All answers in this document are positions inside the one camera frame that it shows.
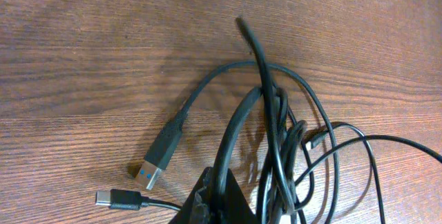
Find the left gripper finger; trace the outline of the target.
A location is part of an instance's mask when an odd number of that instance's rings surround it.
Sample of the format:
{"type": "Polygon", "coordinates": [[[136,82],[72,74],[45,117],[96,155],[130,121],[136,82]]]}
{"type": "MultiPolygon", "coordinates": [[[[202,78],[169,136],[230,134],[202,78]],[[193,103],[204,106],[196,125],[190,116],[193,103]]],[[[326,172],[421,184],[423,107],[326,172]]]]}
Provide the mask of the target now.
{"type": "Polygon", "coordinates": [[[259,223],[230,169],[225,193],[219,198],[212,199],[210,195],[212,173],[212,167],[204,169],[181,210],[169,224],[259,223]]]}

